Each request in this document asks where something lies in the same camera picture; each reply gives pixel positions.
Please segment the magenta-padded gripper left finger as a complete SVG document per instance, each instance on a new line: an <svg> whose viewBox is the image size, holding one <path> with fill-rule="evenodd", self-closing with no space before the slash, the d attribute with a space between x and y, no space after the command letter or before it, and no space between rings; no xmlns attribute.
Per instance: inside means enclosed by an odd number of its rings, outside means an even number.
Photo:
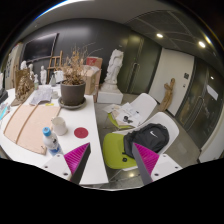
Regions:
<svg viewBox="0 0 224 224"><path fill-rule="evenodd" d="M81 145L67 154L56 154L42 169L72 183L79 184L91 154L89 143Z"/></svg>

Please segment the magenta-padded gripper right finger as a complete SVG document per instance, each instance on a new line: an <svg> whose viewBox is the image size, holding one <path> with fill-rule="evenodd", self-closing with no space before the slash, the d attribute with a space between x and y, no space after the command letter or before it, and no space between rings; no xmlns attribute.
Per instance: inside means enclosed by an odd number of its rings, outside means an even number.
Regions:
<svg viewBox="0 0 224 224"><path fill-rule="evenodd" d="M144 185L150 184L182 169L182 167L167 154L159 155L137 143L132 145L132 153Z"/></svg>

